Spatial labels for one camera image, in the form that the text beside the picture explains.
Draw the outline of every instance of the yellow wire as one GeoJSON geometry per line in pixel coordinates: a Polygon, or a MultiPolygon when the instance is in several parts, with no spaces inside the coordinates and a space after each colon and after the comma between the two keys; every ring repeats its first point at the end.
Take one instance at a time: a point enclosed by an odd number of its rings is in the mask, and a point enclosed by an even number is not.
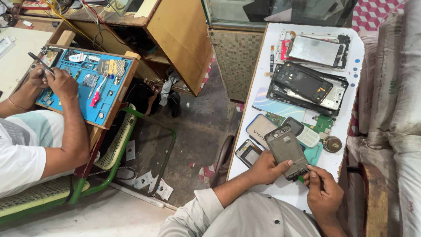
{"type": "Polygon", "coordinates": [[[54,6],[51,3],[48,3],[46,0],[42,0],[45,4],[47,4],[51,10],[58,15],[61,19],[63,19],[65,22],[67,22],[70,26],[72,26],[73,28],[75,28],[77,31],[79,31],[82,35],[84,35],[86,38],[88,38],[91,42],[93,42],[97,47],[99,47],[99,45],[97,43],[95,43],[91,38],[89,38],[87,35],[85,35],[81,30],[79,30],[76,26],[74,26],[72,23],[70,23],[68,20],[66,20],[62,15],[60,15],[59,13],[57,13],[57,11],[55,10],[54,6]]]}

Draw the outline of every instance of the foot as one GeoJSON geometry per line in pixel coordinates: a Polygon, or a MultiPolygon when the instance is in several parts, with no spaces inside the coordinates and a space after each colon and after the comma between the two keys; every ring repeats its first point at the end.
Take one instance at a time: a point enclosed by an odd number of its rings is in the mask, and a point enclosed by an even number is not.
{"type": "Polygon", "coordinates": [[[147,78],[144,80],[144,83],[150,87],[152,92],[154,92],[154,95],[152,95],[148,99],[148,109],[146,110],[146,113],[145,113],[145,115],[147,116],[151,113],[152,104],[154,103],[155,99],[157,98],[157,95],[159,93],[159,89],[155,88],[154,84],[151,81],[149,81],[147,78]]]}

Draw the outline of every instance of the green metal chair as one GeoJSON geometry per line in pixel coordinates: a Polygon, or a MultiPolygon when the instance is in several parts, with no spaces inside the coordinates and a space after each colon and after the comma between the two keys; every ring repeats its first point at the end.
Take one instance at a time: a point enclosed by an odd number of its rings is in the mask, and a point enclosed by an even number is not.
{"type": "MultiPolygon", "coordinates": [[[[0,224],[20,218],[22,216],[47,210],[51,207],[69,202],[74,204],[80,197],[87,196],[98,192],[107,187],[113,180],[117,169],[120,165],[121,158],[124,154],[127,142],[133,132],[137,118],[142,118],[146,121],[159,125],[172,133],[172,141],[165,156],[164,164],[161,167],[159,177],[163,176],[165,167],[168,163],[171,151],[176,141],[176,132],[164,125],[163,123],[145,116],[144,114],[136,111],[134,105],[130,104],[128,107],[121,108],[119,111],[125,111],[126,115],[124,121],[114,138],[112,144],[108,148],[106,154],[99,159],[94,165],[104,170],[109,170],[108,177],[98,186],[90,187],[86,178],[79,178],[73,176],[63,176],[45,183],[41,183],[24,190],[21,193],[15,194],[10,197],[0,199],[0,224]]],[[[155,184],[155,191],[147,194],[153,195],[159,186],[159,182],[155,184]]]]}

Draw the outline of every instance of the red wire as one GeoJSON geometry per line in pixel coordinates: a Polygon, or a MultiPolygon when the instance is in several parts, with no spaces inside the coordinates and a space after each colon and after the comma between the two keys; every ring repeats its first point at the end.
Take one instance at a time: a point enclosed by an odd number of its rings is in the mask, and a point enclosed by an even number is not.
{"type": "MultiPolygon", "coordinates": [[[[82,2],[95,14],[95,16],[96,17],[98,17],[98,19],[102,22],[102,24],[104,24],[112,33],[114,33],[119,39],[121,39],[121,41],[123,41],[124,42],[124,40],[119,36],[119,35],[117,35],[117,33],[111,28],[111,27],[109,27],[102,19],[101,19],[101,17],[99,17],[98,16],[98,14],[92,9],[92,7],[90,7],[86,2],[85,2],[85,0],[82,0],[82,2]]],[[[126,46],[127,47],[129,47],[131,50],[133,50],[133,52],[135,52],[135,53],[137,53],[137,51],[136,50],[134,50],[132,47],[130,47],[130,45],[128,45],[128,44],[126,44],[126,46]]],[[[139,54],[139,56],[140,56],[140,58],[149,66],[149,64],[146,62],[146,60],[139,54]]]]}

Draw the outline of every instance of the shirt sleeve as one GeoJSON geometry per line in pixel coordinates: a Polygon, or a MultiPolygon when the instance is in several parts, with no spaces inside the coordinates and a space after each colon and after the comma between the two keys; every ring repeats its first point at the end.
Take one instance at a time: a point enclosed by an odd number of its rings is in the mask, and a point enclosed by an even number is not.
{"type": "Polygon", "coordinates": [[[0,193],[39,180],[45,168],[45,149],[0,143],[0,193]]]}
{"type": "Polygon", "coordinates": [[[160,226],[158,237],[202,236],[224,210],[212,189],[195,190],[196,198],[180,207],[160,226]]]}

